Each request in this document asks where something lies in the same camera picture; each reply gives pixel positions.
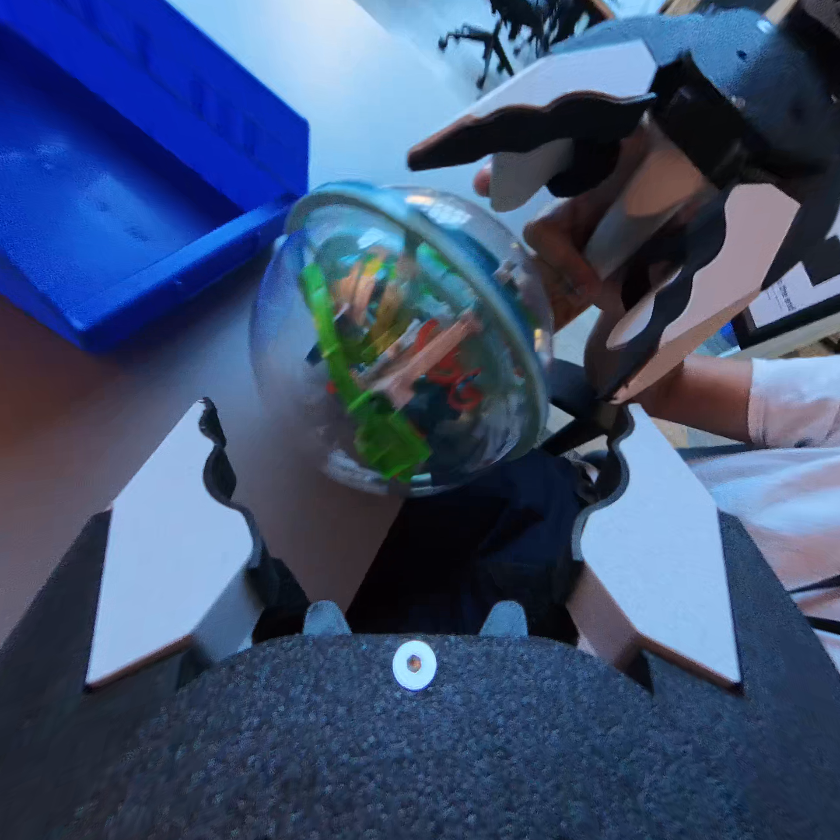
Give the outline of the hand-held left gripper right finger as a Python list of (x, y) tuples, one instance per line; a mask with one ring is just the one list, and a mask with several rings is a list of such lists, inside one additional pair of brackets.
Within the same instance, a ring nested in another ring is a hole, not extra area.
[(626, 670), (655, 654), (723, 688), (742, 681), (718, 508), (644, 409), (619, 414), (606, 495), (574, 523), (568, 612), (579, 648)]

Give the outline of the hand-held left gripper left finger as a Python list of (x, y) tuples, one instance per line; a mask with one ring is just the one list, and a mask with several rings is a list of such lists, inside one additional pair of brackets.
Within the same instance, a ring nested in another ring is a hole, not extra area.
[(235, 487), (217, 409), (203, 398), (110, 506), (87, 688), (189, 649), (215, 664), (252, 645), (264, 602), (249, 573), (265, 543)]

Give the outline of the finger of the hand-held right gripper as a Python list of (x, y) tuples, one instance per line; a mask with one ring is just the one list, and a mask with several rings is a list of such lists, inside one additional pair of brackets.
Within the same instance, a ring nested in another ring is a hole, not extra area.
[(684, 256), (588, 351), (600, 399), (626, 403), (672, 371), (760, 293), (800, 204), (772, 184), (735, 185), (693, 216)]
[(407, 166), (425, 172), (492, 155), (562, 160), (574, 141), (620, 140), (654, 99), (657, 69), (639, 39), (544, 57), (415, 143)]

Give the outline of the clear plastic maze ball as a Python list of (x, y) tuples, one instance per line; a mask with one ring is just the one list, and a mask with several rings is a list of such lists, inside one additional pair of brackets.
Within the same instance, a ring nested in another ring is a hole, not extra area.
[(498, 215), (425, 186), (332, 182), (290, 208), (249, 348), (308, 458), (377, 496), (427, 497), (529, 454), (549, 417), (553, 317)]

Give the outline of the person's right hand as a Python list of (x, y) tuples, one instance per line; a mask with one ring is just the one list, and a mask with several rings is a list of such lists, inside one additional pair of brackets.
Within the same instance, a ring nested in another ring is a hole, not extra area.
[(567, 326), (591, 307), (600, 311), (584, 347), (584, 369), (599, 393), (610, 375), (610, 365), (602, 358), (606, 338), (624, 315), (623, 275), (619, 272), (600, 278), (585, 258), (585, 249), (636, 165), (633, 160), (617, 164), (600, 185), (546, 206), (523, 229), (525, 244), (543, 271), (555, 328)]

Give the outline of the person's white shirt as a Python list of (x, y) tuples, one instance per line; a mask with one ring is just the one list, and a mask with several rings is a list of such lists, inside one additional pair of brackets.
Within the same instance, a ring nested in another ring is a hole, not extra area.
[(839, 447), (732, 444), (682, 456), (805, 616), (838, 623)]

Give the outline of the person's dark trousers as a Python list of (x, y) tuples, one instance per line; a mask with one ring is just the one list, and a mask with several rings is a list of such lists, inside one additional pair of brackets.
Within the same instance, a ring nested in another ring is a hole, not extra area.
[(345, 614), (351, 631), (477, 635), (495, 604), (514, 601), (530, 635), (574, 644), (571, 538), (591, 488), (579, 463), (537, 449), (407, 500)]

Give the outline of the blue plastic bin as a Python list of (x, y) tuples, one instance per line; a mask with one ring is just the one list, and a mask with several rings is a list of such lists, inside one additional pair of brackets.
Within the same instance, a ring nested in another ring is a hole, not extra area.
[(2, 297), (110, 351), (251, 260), (308, 122), (170, 2), (1, 2)]

